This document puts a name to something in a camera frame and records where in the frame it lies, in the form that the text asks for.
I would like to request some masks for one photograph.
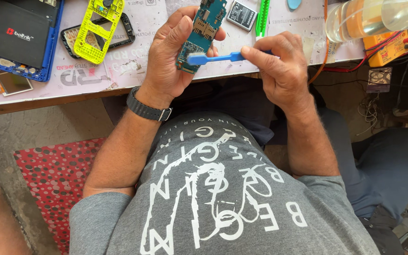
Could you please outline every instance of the orange wire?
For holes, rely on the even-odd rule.
[[[324,29],[325,29],[325,22],[327,21],[327,7],[328,7],[328,0],[324,0]],[[322,63],[322,65],[320,65],[319,70],[316,72],[316,74],[313,76],[313,78],[311,78],[309,80],[308,85],[311,84],[319,76],[319,74],[322,72],[322,69],[324,69],[325,63],[327,62],[328,48],[330,46],[329,43],[328,43],[327,34],[325,35],[325,38],[326,38],[327,49],[325,51],[324,62]]]

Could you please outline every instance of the man's left hand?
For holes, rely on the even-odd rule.
[[[148,98],[148,102],[142,103],[154,108],[167,108],[191,83],[194,75],[178,70],[175,63],[182,44],[192,32],[193,19],[197,11],[197,6],[178,9],[155,34],[149,49],[146,79],[136,93]],[[215,40],[222,41],[225,37],[226,32],[220,27]],[[207,56],[218,56],[218,50],[213,44]]]

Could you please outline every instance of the red polka dot mat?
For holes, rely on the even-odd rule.
[[[31,194],[53,233],[62,255],[68,255],[68,214],[82,199],[84,180],[106,138],[15,151]]]

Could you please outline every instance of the watch strap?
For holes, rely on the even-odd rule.
[[[152,119],[156,121],[166,121],[169,119],[173,108],[167,108],[163,110],[151,108],[147,105],[142,104],[135,98],[136,92],[139,90],[140,86],[134,87],[127,98],[128,108],[138,116],[145,119]]]

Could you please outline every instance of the transparent bottle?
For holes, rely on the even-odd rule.
[[[325,32],[334,42],[408,29],[408,0],[351,0],[331,9]]]

